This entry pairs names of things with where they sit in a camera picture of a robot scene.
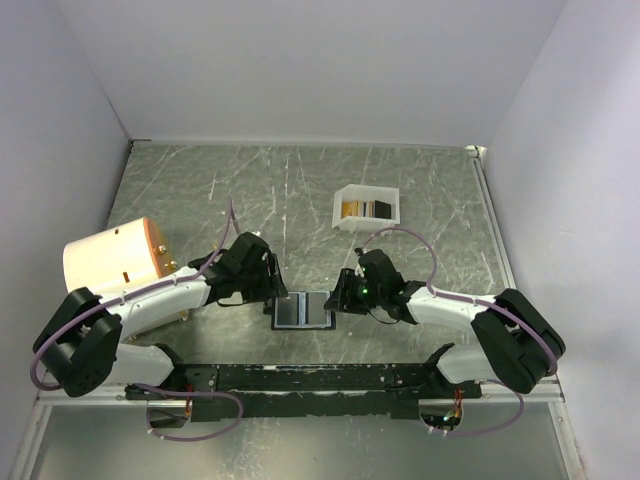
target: white wall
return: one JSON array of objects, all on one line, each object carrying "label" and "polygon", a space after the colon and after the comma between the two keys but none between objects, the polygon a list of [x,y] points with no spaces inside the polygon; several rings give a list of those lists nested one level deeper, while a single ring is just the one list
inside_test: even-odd
[{"label": "white wall", "polygon": [[567,343],[593,479],[640,476],[640,2],[572,0],[489,147],[519,287]]},{"label": "white wall", "polygon": [[133,138],[486,145],[566,0],[58,0]]},{"label": "white wall", "polygon": [[47,0],[0,3],[0,478],[35,388],[31,346],[65,295],[62,249],[103,226],[126,139]]}]

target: robotic arm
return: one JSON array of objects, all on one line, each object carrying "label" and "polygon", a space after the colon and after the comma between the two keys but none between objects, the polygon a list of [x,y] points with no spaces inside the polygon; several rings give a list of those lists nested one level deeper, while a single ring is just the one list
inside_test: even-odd
[{"label": "robotic arm", "polygon": [[[548,353],[530,333],[496,310],[506,309],[524,321],[556,360],[565,352],[560,336],[517,290],[482,297],[430,291],[425,282],[404,281],[382,250],[356,253],[363,275],[342,269],[325,308],[363,315],[380,306],[398,322],[444,325],[477,339],[478,343],[449,344],[439,350],[437,368],[452,384],[498,378],[516,392],[529,393],[551,369]],[[461,298],[469,303],[461,303]]]},{"label": "robotic arm", "polygon": [[46,351],[42,362],[70,397],[85,395],[103,383],[162,384],[179,363],[177,355],[164,345],[139,347],[121,340],[161,325],[177,311],[209,305],[236,292],[242,295],[243,303],[287,295],[276,255],[252,233],[238,236],[202,275],[178,282],[179,278],[195,276],[207,259],[189,262],[172,275],[174,281],[169,285],[157,286],[166,283],[166,278],[146,285],[143,290],[147,293],[133,300],[125,300],[127,292],[100,297],[87,288],[72,291],[34,343],[33,351],[78,315],[121,298],[66,332]]}]

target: cylindrical container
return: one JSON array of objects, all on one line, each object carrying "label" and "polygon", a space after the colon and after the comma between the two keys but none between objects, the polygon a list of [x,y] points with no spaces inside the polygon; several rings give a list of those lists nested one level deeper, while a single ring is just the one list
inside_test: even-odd
[{"label": "cylindrical container", "polygon": [[69,292],[88,287],[97,294],[131,290],[177,267],[166,238],[146,217],[69,243],[63,264]]}]

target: white box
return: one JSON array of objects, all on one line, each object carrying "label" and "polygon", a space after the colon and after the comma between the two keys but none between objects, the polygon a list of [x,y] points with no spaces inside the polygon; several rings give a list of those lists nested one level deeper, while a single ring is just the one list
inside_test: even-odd
[{"label": "white box", "polygon": [[[391,205],[391,218],[369,218],[342,216],[342,202],[371,202],[379,200]],[[392,227],[400,223],[400,190],[389,187],[374,187],[370,185],[347,185],[338,190],[333,196],[333,228],[353,232],[375,232],[381,228]]]}]

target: marble tabletop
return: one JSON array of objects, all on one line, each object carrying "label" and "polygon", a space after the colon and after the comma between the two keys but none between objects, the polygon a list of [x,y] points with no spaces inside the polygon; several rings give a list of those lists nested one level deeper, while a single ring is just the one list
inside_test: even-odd
[{"label": "marble tabletop", "polygon": [[[243,230],[259,231],[278,255],[290,291],[331,290],[355,267],[366,234],[331,228],[333,195],[347,184],[400,189],[401,224],[438,254],[435,285],[491,294],[505,284],[472,161],[458,148],[185,146],[136,142],[109,219],[156,221],[179,265],[219,241],[229,195]],[[423,279],[431,259],[400,232],[374,240],[405,279]],[[383,313],[378,313],[381,320]],[[336,330],[272,331],[262,305],[207,306],[140,335],[190,363],[368,363],[424,361],[461,334],[433,325],[389,326],[339,314]]]}]

